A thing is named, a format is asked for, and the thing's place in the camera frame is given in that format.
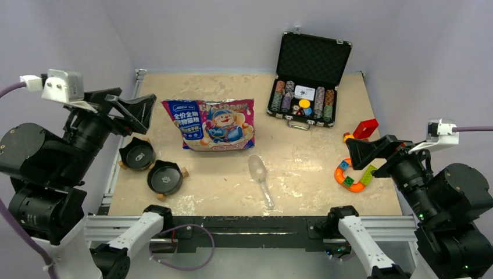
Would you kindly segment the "pet food bag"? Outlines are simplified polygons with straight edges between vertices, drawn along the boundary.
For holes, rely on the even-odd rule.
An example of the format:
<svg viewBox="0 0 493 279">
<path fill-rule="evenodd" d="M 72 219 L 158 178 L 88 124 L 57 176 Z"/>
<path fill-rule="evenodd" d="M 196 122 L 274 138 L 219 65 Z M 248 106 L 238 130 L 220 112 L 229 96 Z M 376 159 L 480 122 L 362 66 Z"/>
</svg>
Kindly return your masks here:
<svg viewBox="0 0 493 279">
<path fill-rule="evenodd" d="M 181 133 L 183 148 L 199 152 L 253 148 L 254 104 L 253 99 L 162 101 L 162 106 Z"/>
</svg>

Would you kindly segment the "clear plastic scoop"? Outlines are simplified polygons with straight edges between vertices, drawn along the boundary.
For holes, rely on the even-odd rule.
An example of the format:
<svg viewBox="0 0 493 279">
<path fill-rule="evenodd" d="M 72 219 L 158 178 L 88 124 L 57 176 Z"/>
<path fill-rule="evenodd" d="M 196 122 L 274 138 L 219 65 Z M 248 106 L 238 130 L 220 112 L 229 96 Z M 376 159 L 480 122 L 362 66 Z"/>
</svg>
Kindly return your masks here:
<svg viewBox="0 0 493 279">
<path fill-rule="evenodd" d="M 258 155 L 251 155 L 248 159 L 249 172 L 252 179 L 260 185 L 265 196 L 266 207 L 269 210 L 274 209 L 275 204 L 267 185 L 267 169 L 263 160 Z"/>
</svg>

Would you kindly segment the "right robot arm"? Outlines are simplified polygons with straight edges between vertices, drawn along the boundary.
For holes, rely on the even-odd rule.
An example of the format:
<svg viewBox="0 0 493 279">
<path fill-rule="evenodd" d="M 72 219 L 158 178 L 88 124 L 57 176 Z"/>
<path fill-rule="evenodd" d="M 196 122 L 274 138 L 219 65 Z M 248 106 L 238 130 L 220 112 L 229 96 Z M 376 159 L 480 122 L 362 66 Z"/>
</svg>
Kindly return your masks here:
<svg viewBox="0 0 493 279">
<path fill-rule="evenodd" d="M 375 141 L 348 139 L 354 169 L 374 159 L 385 163 L 375 178 L 391 178 L 418 218 L 415 236 L 419 262 L 405 272 L 376 244 L 353 206 L 334 207 L 323 232 L 343 237 L 363 264 L 368 278 L 481 278 L 492 267 L 492 243 L 474 221 L 492 208 L 486 178 L 476 169 L 452 163 L 431 170 L 429 149 L 386 135 Z"/>
</svg>

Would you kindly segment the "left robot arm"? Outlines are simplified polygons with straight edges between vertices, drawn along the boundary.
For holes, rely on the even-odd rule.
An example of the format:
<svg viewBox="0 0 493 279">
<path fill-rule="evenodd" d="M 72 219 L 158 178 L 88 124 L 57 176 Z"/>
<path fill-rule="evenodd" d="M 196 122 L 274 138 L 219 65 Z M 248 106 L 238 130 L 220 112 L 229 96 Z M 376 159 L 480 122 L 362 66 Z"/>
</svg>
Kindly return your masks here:
<svg viewBox="0 0 493 279">
<path fill-rule="evenodd" d="M 156 102 L 153 94 L 125 101 L 120 88 L 80 94 L 59 137 L 35 123 L 11 128 L 1 139 L 1 172 L 15 194 L 1 214 L 37 251 L 51 278 L 125 278 L 135 254 L 173 232 L 169 208 L 148 206 L 114 240 L 90 247 L 84 236 L 83 178 L 111 134 L 145 134 Z"/>
</svg>

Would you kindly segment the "black pet bowl fish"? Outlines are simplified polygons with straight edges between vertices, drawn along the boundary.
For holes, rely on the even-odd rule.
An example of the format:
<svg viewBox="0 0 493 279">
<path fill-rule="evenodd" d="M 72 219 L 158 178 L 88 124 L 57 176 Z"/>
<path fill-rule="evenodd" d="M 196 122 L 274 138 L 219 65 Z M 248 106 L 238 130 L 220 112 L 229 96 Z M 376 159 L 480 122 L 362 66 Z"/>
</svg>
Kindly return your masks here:
<svg viewBox="0 0 493 279">
<path fill-rule="evenodd" d="M 148 138 L 133 137 L 125 147 L 119 149 L 119 153 L 118 164 L 125 170 L 148 170 L 154 166 L 156 160 L 156 153 Z"/>
</svg>

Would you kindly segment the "black pet bowl paw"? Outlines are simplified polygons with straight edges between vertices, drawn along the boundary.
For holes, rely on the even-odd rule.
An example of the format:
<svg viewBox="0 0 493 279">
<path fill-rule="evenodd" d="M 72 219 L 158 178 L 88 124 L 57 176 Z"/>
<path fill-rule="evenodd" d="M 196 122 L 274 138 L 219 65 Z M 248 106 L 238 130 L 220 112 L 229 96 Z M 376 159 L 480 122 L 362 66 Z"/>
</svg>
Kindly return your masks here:
<svg viewBox="0 0 493 279">
<path fill-rule="evenodd" d="M 147 185 L 159 201 L 176 193 L 188 177 L 188 170 L 177 163 L 156 160 L 147 175 Z"/>
</svg>

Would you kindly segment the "red toy block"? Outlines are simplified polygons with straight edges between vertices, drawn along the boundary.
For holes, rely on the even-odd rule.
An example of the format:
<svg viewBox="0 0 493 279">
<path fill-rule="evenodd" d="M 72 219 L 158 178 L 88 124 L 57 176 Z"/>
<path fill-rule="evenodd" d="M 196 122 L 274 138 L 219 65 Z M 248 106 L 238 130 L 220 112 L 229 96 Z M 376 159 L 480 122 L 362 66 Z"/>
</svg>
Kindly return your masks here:
<svg viewBox="0 0 493 279">
<path fill-rule="evenodd" d="M 361 121 L 353 133 L 345 133 L 343 135 L 343 142 L 346 142 L 348 139 L 368 141 L 378 126 L 379 122 L 376 119 Z"/>
</svg>

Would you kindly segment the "yellow poker chip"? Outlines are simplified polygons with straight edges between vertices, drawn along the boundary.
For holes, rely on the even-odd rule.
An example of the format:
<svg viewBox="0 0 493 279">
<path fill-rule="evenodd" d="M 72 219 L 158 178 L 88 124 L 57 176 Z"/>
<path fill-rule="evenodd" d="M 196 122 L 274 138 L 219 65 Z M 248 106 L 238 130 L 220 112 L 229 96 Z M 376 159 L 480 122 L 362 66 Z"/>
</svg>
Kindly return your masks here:
<svg viewBox="0 0 493 279">
<path fill-rule="evenodd" d="M 301 100 L 299 100 L 298 105 L 301 108 L 306 109 L 306 108 L 309 108 L 310 107 L 311 102 L 309 100 L 307 100 L 307 99 L 301 99 Z"/>
</svg>

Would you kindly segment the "black poker chip case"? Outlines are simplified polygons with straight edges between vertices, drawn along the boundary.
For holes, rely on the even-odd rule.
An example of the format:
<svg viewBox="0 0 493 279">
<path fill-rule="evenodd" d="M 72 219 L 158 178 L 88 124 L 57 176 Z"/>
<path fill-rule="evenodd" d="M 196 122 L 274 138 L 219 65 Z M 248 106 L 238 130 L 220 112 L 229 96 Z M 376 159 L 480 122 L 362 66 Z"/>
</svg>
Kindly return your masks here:
<svg viewBox="0 0 493 279">
<path fill-rule="evenodd" d="M 276 75 L 266 113 L 298 128 L 312 126 L 332 128 L 335 124 L 338 87 L 353 44 L 295 32 L 281 38 Z M 315 99 L 303 109 L 294 98 L 296 85 L 316 89 Z"/>
</svg>

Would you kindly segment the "white card deck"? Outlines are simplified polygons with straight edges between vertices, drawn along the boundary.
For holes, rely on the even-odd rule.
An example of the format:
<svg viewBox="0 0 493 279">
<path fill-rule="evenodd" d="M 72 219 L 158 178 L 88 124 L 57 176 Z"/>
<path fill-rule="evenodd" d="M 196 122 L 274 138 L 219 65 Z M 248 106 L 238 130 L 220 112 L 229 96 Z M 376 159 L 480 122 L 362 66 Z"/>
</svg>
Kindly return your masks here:
<svg viewBox="0 0 493 279">
<path fill-rule="evenodd" d="M 316 89 L 306 86 L 296 85 L 294 89 L 294 98 L 307 99 L 313 101 L 315 99 Z"/>
</svg>

